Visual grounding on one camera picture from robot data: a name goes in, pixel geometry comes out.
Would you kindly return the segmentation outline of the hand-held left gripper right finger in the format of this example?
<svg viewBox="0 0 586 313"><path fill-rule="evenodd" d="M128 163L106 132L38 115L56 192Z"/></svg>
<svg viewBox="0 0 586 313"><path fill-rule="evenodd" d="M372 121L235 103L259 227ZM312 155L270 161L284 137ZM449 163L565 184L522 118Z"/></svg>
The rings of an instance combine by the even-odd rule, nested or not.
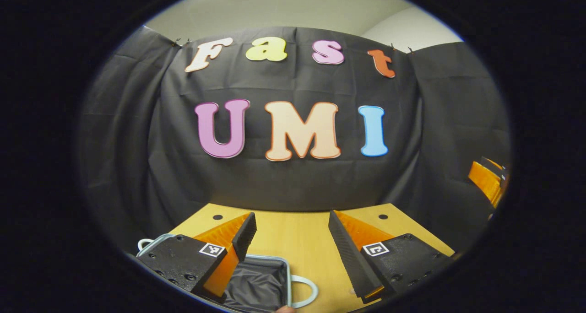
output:
<svg viewBox="0 0 586 313"><path fill-rule="evenodd" d="M338 210L329 213L328 228L364 304L411 291L453 261L414 234L393 236Z"/></svg>

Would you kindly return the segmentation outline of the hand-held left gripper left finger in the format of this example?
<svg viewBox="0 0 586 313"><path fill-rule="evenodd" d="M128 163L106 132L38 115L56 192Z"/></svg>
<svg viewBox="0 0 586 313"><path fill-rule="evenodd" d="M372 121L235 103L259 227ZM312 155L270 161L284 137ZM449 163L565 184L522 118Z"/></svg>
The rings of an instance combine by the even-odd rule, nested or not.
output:
<svg viewBox="0 0 586 313"><path fill-rule="evenodd" d="M222 303L256 231L255 213L249 212L197 236L161 235L136 257L183 290Z"/></svg>

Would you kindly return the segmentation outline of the black backdrop cloth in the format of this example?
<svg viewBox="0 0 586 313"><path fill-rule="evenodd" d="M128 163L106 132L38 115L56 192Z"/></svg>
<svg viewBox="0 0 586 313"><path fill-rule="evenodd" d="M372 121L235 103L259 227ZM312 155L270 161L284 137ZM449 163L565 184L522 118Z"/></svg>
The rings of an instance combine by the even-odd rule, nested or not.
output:
<svg viewBox="0 0 586 313"><path fill-rule="evenodd" d="M272 115L337 106L341 155L272 162ZM80 181L125 251L207 203L249 210L346 210L391 203L452 250L493 213L468 177L511 164L506 107L463 42L404 53L329 30L269 27L173 46L146 27L89 86L79 119Z"/></svg>

